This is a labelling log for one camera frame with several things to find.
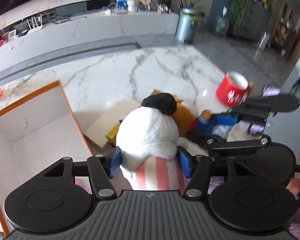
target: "mug rim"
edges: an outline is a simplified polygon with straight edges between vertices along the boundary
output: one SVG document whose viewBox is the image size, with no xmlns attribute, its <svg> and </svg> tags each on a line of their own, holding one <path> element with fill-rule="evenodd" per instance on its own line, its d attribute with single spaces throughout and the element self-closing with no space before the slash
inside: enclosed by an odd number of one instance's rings
<svg viewBox="0 0 300 240">
<path fill-rule="evenodd" d="M 238 87 L 238 84 L 237 83 L 235 83 L 235 81 L 234 80 L 232 80 L 232 78 L 229 76 L 229 75 L 238 75 L 238 76 L 240 76 L 244 81 L 245 81 L 245 83 L 246 83 L 246 88 L 241 88 L 241 87 Z M 226 79 L 227 79 L 227 81 L 232 85 L 232 86 L 234 86 L 235 88 L 237 88 L 237 89 L 239 89 L 239 90 L 247 90 L 248 89 L 248 87 L 249 87 L 249 82 L 248 82 L 248 80 L 242 75 L 242 74 L 240 74 L 239 72 L 237 72 L 237 71 L 232 71 L 232 70 L 230 70 L 230 71 L 228 71 L 227 72 L 227 74 L 226 74 Z"/>
</svg>

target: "gray cabinet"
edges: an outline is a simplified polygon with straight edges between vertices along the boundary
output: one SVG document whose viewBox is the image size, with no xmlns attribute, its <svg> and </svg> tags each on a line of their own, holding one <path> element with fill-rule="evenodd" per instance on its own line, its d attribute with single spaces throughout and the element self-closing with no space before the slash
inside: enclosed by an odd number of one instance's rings
<svg viewBox="0 0 300 240">
<path fill-rule="evenodd" d="M 259 41 L 268 28 L 271 12 L 264 9 L 260 3 L 247 0 L 243 9 L 243 21 L 239 29 L 230 26 L 229 34 L 250 41 Z"/>
</svg>

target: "gray ridged panel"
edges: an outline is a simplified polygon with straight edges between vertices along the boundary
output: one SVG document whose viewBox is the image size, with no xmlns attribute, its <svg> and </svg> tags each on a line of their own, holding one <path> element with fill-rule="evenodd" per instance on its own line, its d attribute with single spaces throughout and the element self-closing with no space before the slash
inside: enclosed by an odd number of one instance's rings
<svg viewBox="0 0 300 240">
<path fill-rule="evenodd" d="M 100 202 L 82 224 L 50 236 L 14 231 L 8 240 L 293 240 L 287 231 L 271 236 L 247 236 L 223 228 L 200 202 L 187 201 L 176 191 L 124 191 Z"/>
</svg>

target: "pink and white striped fabric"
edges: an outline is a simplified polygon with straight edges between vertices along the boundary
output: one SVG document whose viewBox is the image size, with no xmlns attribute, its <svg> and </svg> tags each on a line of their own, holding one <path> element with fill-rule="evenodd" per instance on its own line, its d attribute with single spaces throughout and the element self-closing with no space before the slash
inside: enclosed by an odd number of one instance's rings
<svg viewBox="0 0 300 240">
<path fill-rule="evenodd" d="M 133 190 L 180 190 L 186 185 L 177 158 L 165 160 L 149 156 L 127 178 Z"/>
</svg>

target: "crosshair logo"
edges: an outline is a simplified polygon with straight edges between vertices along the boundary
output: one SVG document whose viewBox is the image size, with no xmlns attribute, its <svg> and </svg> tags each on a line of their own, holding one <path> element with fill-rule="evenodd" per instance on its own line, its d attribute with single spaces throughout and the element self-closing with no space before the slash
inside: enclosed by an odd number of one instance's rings
<svg viewBox="0 0 300 240">
<path fill-rule="evenodd" d="M 149 197 L 149 198 L 153 198 L 153 197 L 155 197 L 155 194 L 153 194 L 153 193 L 151 192 L 151 193 L 148 193 L 146 196 Z"/>
</svg>

